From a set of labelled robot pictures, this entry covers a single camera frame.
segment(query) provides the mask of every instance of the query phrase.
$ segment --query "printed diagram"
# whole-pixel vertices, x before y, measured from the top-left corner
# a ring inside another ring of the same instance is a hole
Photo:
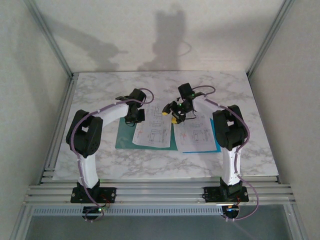
[[[161,130],[152,129],[150,132],[149,142],[157,142],[162,143],[163,142],[163,133]]]
[[[208,130],[193,130],[192,138],[195,143],[208,142]]]
[[[158,128],[158,127],[161,127],[162,124],[163,124],[163,121],[152,121],[151,122],[151,127]]]
[[[145,105],[145,121],[139,123],[134,131],[132,142],[140,146],[169,148],[171,140],[171,117],[162,115],[166,100],[155,100]]]
[[[158,105],[154,107],[153,115],[155,117],[162,117],[162,109]]]
[[[191,128],[200,128],[201,127],[201,123],[200,122],[194,122],[190,124]]]
[[[179,137],[182,145],[206,144],[213,140],[211,133],[206,128],[192,130],[190,132],[181,132]]]

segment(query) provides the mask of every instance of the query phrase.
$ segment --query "wire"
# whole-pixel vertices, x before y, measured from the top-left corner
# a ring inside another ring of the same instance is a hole
[[[213,94],[213,93],[216,92],[216,88],[215,88],[214,86],[210,86],[210,85],[200,85],[200,86],[196,86],[196,87],[192,88],[192,90],[194,90],[194,89],[199,89],[199,88],[211,88],[211,89],[213,89],[213,91],[210,91],[210,92],[208,92],[208,93],[205,93],[205,94],[204,94],[204,97],[206,97],[206,96],[208,96],[208,95]]]
[[[136,100],[136,99],[128,99],[128,100],[124,100],[124,101],[118,101],[118,102],[115,102],[113,104],[110,104],[110,105],[107,105],[107,106],[104,106],[103,108],[99,109],[99,110],[96,110],[96,111],[93,111],[93,112],[90,112],[89,114],[85,115],[74,127],[74,129],[72,130],[72,133],[71,133],[71,140],[70,140],[70,146],[71,146],[71,150],[74,152],[74,154],[77,156],[77,165],[78,165],[78,169],[79,169],[79,174],[80,174],[80,179],[81,179],[81,183],[82,183],[82,186],[84,188],[84,191],[85,191],[85,194],[88,196],[88,198],[91,200],[91,202],[96,205],[97,208],[101,208],[101,206],[99,205],[99,203],[97,203],[90,195],[89,191],[88,191],[88,188],[87,188],[87,184],[86,182],[84,181],[84,173],[82,171],[82,166],[81,166],[81,156],[80,154],[76,151],[75,149],[75,134],[76,134],[76,131],[77,129],[79,128],[79,126],[90,116],[92,115],[95,115],[95,114],[98,114],[100,112],[103,112],[109,108],[112,108],[113,106],[116,106],[116,105],[119,105],[119,104],[124,104],[124,103],[128,103],[128,102],[137,102],[139,104],[150,104],[153,102],[153,100],[155,99],[155,95],[153,94],[152,91],[150,91],[149,89],[147,88],[140,88],[140,90],[146,90],[148,91],[149,93],[151,93],[152,95],[152,99],[148,102],[142,102],[142,101],[139,101],[139,100]],[[96,218],[96,219],[91,219],[90,222],[95,222],[95,221],[98,221],[100,219],[102,219],[105,215],[105,212],[103,209],[101,209],[101,217],[99,218]],[[87,218],[87,215],[88,215],[88,211],[87,213],[85,214],[85,218],[84,220],[87,222],[88,221],[88,218]]]
[[[134,127],[136,124],[133,122],[133,125],[129,125],[128,123],[125,123],[129,127]]]
[[[101,197],[103,197],[103,199],[105,200],[105,204],[102,206],[103,208],[105,207],[105,206],[107,206],[107,204],[109,204],[109,206],[107,207],[108,209],[110,208],[110,202],[109,202],[109,200],[107,199],[107,197],[105,196],[105,195],[103,195],[103,194],[101,194]]]
[[[194,116],[194,117],[188,117],[188,118],[186,118],[186,119],[184,119],[184,120],[196,119],[197,116],[195,115],[195,110],[193,110],[192,113],[193,113],[193,116]]]
[[[238,196],[236,196],[236,199],[237,199],[236,206],[238,206],[241,203],[241,199]]]
[[[247,132],[247,134],[248,134],[247,138],[245,139],[245,141],[243,142],[243,144],[240,145],[239,147],[237,147],[236,150],[235,150],[234,173],[237,174],[237,173],[238,173],[238,169],[237,169],[238,154],[239,154],[240,149],[242,149],[242,148],[248,143],[248,141],[249,141],[249,139],[250,139],[250,130],[249,130],[249,127],[248,127],[248,125],[245,123],[245,121],[244,121],[240,116],[238,116],[234,111],[232,111],[231,109],[227,108],[226,106],[219,105],[218,103],[216,103],[216,102],[214,102],[214,101],[212,101],[212,100],[210,100],[210,99],[207,99],[207,98],[206,98],[205,100],[206,100],[207,102],[209,102],[209,103],[211,103],[211,104],[219,107],[219,108],[222,108],[222,109],[227,110],[229,113],[231,113],[233,116],[235,116],[235,118],[237,118],[237,119],[243,124],[243,126],[244,126],[245,129],[246,129],[246,132]],[[244,182],[245,184],[249,185],[250,188],[252,188],[252,190],[253,190],[253,192],[254,192],[254,194],[255,194],[255,196],[256,196],[256,206],[255,206],[254,210],[253,210],[251,213],[249,213],[248,215],[243,216],[243,217],[240,217],[240,218],[234,218],[235,221],[243,220],[243,219],[246,219],[246,218],[250,217],[250,216],[253,215],[253,214],[258,210],[258,208],[259,208],[259,195],[258,195],[258,193],[257,193],[257,190],[256,190],[256,189],[254,188],[254,186],[252,186],[249,182],[247,182],[246,180],[244,180],[244,179],[240,176],[240,174],[238,174],[237,177],[238,177],[242,182]]]

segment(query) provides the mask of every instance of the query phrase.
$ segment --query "marble tabletop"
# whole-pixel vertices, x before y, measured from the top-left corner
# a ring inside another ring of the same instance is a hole
[[[172,101],[179,96],[178,86],[212,85],[216,92],[209,99],[240,107],[249,126],[251,139],[241,154],[240,172],[243,176],[277,176],[277,167],[270,150],[256,102],[244,71],[161,71],[161,72],[89,72],[80,73],[53,180],[77,180],[77,158],[66,143],[66,134],[77,110],[88,112],[115,102],[134,88],[148,88],[156,98]],[[201,178],[221,176],[222,153],[183,154],[178,151],[116,149],[119,121],[102,131],[96,152],[96,168],[100,179],[161,179]]]

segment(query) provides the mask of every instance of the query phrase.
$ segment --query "black mounting bracket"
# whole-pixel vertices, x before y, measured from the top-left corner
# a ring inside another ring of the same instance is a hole
[[[240,108],[237,105],[228,106],[228,109],[237,114],[242,120]],[[222,148],[231,151],[233,148],[242,145],[248,136],[245,126],[229,111],[218,110],[213,114],[213,124],[216,141]]]
[[[143,91],[135,88],[129,96],[118,96],[115,99],[120,101],[135,99],[143,102],[146,97],[147,95]],[[129,101],[126,104],[129,105],[128,113],[124,117],[126,124],[138,124],[145,120],[145,110],[139,109],[143,104],[136,101]]]
[[[203,191],[202,198],[206,203],[249,202],[248,191],[242,186],[242,181],[228,186],[220,178],[220,186],[206,186]]]
[[[100,187],[100,181],[93,187],[87,188],[90,196],[98,203],[110,204],[115,203],[117,189],[115,187]],[[71,200],[72,204],[90,204],[92,201],[88,198],[84,187],[77,182],[76,187],[72,189]]]
[[[66,135],[66,143],[70,146],[70,150],[72,150],[71,134],[77,123],[88,114],[89,112],[84,110],[78,110],[75,113],[69,131]],[[89,116],[75,131],[73,139],[74,148],[84,158],[94,154],[98,150],[101,141],[103,122],[104,121],[99,116]]]

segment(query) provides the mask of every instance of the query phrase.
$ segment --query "white wall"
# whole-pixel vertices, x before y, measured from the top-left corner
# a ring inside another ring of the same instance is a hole
[[[0,239],[40,176],[67,76],[20,0],[0,7]]]
[[[283,0],[36,2],[71,70],[103,72],[246,70]]]
[[[320,239],[320,1],[296,0],[251,86],[278,170]]]

